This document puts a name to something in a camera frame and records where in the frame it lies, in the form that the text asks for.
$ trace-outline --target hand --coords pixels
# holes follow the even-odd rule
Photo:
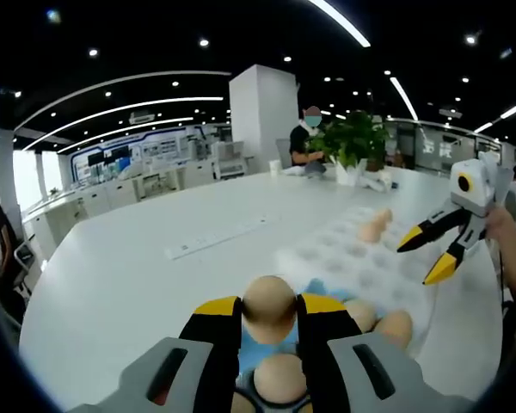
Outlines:
[[[312,161],[316,161],[318,159],[321,159],[323,158],[325,155],[323,154],[323,151],[319,151],[319,152],[313,152],[311,154],[311,160]]]
[[[505,207],[496,206],[488,213],[486,229],[486,238],[501,243],[509,234],[516,232],[516,224],[514,224],[512,215]]]

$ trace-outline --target window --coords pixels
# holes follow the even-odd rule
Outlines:
[[[49,195],[52,189],[62,191],[61,170],[59,168],[59,156],[57,152],[42,152],[42,169],[44,170],[44,183],[46,193]]]
[[[17,203],[22,211],[42,199],[33,151],[14,151],[14,182]]]

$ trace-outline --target white egg tray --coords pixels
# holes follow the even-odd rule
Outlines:
[[[413,320],[408,352],[417,355],[437,292],[436,286],[424,286],[422,281],[441,255],[441,247],[429,243],[398,254],[399,242],[416,223],[398,221],[397,217],[378,243],[358,240],[359,228],[374,214],[371,208],[351,208],[320,231],[278,251],[279,274],[298,293],[318,279],[327,293],[344,290],[352,298],[365,299],[375,305],[377,318],[394,310],[407,311]]]

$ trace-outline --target display screen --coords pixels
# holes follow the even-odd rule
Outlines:
[[[103,162],[103,152],[88,156],[88,166],[94,166]]]

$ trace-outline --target curved light strip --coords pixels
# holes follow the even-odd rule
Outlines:
[[[407,109],[409,109],[409,112],[411,113],[411,116],[414,120],[418,120],[419,117],[416,115],[415,108],[413,108],[413,105],[411,104],[411,101],[409,100],[409,97],[407,96],[407,93],[405,93],[405,90],[403,90],[402,85],[399,83],[396,77],[391,77],[390,81],[396,88],[397,92],[399,93],[399,96],[402,97],[403,101],[405,102],[405,106],[407,106]]]
[[[116,131],[102,133],[101,135],[94,136],[93,138],[88,138],[88,139],[85,139],[85,140],[83,140],[81,142],[77,142],[77,143],[75,143],[75,144],[73,144],[71,146],[67,146],[66,148],[63,148],[61,151],[58,151],[58,153],[68,151],[69,149],[76,148],[76,147],[78,147],[80,145],[87,144],[88,142],[91,142],[92,140],[103,138],[104,136],[113,135],[115,133],[131,131],[132,129],[138,129],[139,127],[146,127],[146,126],[153,126],[153,125],[162,125],[163,123],[185,122],[187,120],[193,120],[193,119],[194,118],[189,117],[189,118],[176,118],[176,119],[158,120],[156,122],[147,122],[147,123],[144,123],[142,125],[134,125],[134,126],[129,126],[129,127],[123,127],[122,129],[117,129]]]
[[[218,76],[231,76],[231,73],[228,71],[153,71],[151,73],[141,73],[139,75],[133,75],[133,76],[125,76],[125,77],[117,77],[116,79],[107,80],[106,82],[101,82],[98,84],[94,84],[92,86],[89,86],[84,89],[77,90],[76,92],[73,92],[67,96],[60,97],[57,101],[54,101],[48,105],[45,105],[42,109],[37,110],[33,114],[31,114],[28,118],[26,118],[23,122],[21,122],[19,125],[17,125],[14,129],[14,132],[19,129],[21,126],[25,125],[27,122],[29,122],[31,119],[33,119],[35,116],[38,116],[42,112],[47,111],[49,108],[54,107],[55,105],[64,102],[68,99],[71,99],[72,97],[81,95],[82,93],[90,92],[94,89],[102,88],[103,86],[108,86],[109,84],[114,83],[120,83],[120,82],[126,82],[128,80],[135,80],[135,79],[142,79],[145,77],[156,77],[156,76],[168,76],[168,75],[218,75]]]
[[[365,38],[361,32],[355,28],[355,26],[350,23],[350,21],[344,17],[340,11],[335,9],[329,3],[324,0],[308,0],[310,3],[315,4],[319,9],[329,15],[335,22],[340,24],[343,28],[346,29],[348,33],[350,33],[354,39],[356,39],[363,47],[371,47],[371,43],[369,40]]]
[[[57,132],[64,131],[65,129],[67,129],[67,128],[71,127],[71,126],[75,126],[75,125],[77,125],[79,123],[85,122],[86,120],[97,118],[98,116],[103,116],[104,114],[112,114],[114,112],[119,112],[120,110],[131,109],[131,108],[139,108],[139,107],[142,107],[142,106],[158,105],[158,104],[161,104],[161,103],[173,103],[173,102],[219,102],[219,101],[222,101],[223,99],[224,99],[223,97],[176,97],[176,98],[173,98],[173,99],[161,99],[160,101],[148,101],[148,102],[134,103],[132,105],[126,105],[126,106],[121,106],[121,107],[118,107],[118,108],[104,110],[103,112],[99,112],[97,114],[91,114],[90,116],[86,116],[85,118],[82,118],[82,119],[79,119],[79,120],[75,120],[74,122],[68,123],[67,125],[59,127],[58,129],[56,129],[54,131],[51,131],[51,132],[49,132],[49,133],[47,133],[45,135],[42,135],[38,139],[36,139],[34,142],[31,142],[29,145],[25,146],[23,148],[23,150],[26,151],[27,149],[32,148],[33,146],[35,146],[36,144],[38,144],[42,140],[44,140],[46,138],[49,138],[50,136],[56,134]]]

